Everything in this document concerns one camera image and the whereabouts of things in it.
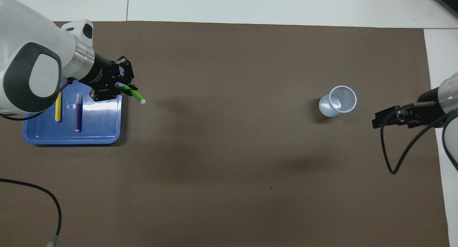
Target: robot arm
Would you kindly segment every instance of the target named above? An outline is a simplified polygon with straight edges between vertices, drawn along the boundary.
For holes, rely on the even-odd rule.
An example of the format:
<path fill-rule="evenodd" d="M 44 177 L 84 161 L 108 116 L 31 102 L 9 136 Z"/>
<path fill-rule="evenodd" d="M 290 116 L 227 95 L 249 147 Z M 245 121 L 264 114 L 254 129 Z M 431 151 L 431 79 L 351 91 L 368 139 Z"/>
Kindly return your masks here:
<path fill-rule="evenodd" d="M 439 87 L 420 95 L 417 103 L 413 103 L 407 108 L 393 106 L 375 113 L 375 119 L 372 120 L 373 128 L 380 128 L 382 125 L 407 125 L 408 128 L 417 126 L 444 127 L 442 144 L 447 156 L 458 171 L 458 163 L 456 162 L 458 159 L 458 72 L 443 81 Z M 382 147 L 385 161 L 389 167 L 383 139 Z M 404 156 L 399 160 L 397 168 L 399 168 Z"/>
<path fill-rule="evenodd" d="M 92 22 L 58 28 L 15 0 L 0 0 L 0 14 L 0 114 L 46 110 L 57 98 L 61 78 L 90 86 L 95 101 L 131 95 L 118 83 L 137 90 L 127 58 L 114 62 L 94 52 Z"/>

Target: brown mat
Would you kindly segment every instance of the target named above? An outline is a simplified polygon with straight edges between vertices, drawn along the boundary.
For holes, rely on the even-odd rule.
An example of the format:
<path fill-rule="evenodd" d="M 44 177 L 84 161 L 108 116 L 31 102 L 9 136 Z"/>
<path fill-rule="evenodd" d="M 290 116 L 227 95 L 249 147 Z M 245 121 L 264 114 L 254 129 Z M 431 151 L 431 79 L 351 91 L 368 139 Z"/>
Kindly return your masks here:
<path fill-rule="evenodd" d="M 393 176 L 371 128 L 430 88 L 422 30 L 94 25 L 94 49 L 127 56 L 147 99 L 124 102 L 118 146 L 31 146 L 0 121 L 0 176 L 56 195 L 60 246 L 448 246 L 434 132 Z M 339 84 L 358 105 L 324 118 Z M 393 164 L 418 131 L 386 129 Z M 0 184 L 0 203 L 0 246 L 49 242 L 48 196 Z"/>

